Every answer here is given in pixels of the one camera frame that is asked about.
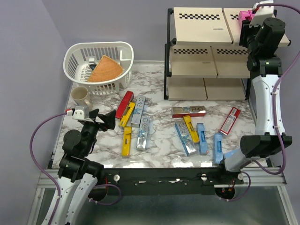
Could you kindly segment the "pink toothpaste box horizontal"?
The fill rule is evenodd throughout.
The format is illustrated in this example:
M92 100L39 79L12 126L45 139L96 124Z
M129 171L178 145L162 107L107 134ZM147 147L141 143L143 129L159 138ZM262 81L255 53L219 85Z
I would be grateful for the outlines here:
M239 12L239 17L238 17L238 20L239 20L239 23L242 24L242 22L244 20L247 20L249 17L249 12L248 11L240 11Z

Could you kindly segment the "pink toothpaste box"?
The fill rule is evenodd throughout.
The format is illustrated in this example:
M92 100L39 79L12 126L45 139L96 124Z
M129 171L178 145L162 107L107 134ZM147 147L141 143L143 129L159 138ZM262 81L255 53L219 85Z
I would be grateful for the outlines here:
M248 20L250 20L250 21L253 20L254 16L255 16L255 13L253 13L252 10L249 10L248 11Z

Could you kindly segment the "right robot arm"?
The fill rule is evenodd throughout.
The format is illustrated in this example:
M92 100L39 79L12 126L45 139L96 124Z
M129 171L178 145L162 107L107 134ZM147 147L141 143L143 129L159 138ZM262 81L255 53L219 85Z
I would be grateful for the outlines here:
M285 153L292 137L285 134L281 120L280 81L283 78L281 59L275 51L285 34L285 23L268 17L257 27L250 20L241 24L239 45L247 48L247 68L256 97L256 127L254 135L243 136L239 149L222 160L216 171L218 182L225 184L251 162Z

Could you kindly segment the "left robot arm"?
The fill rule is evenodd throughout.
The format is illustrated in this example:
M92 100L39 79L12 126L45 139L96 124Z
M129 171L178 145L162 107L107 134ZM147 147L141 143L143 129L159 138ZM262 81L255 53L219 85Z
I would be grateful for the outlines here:
M91 190L103 182L104 166L87 159L97 141L99 131L115 128L116 111L100 114L86 106L66 111L67 116L80 122L81 131L70 130L63 137L64 155L59 163L58 188L53 197L44 225L72 225Z

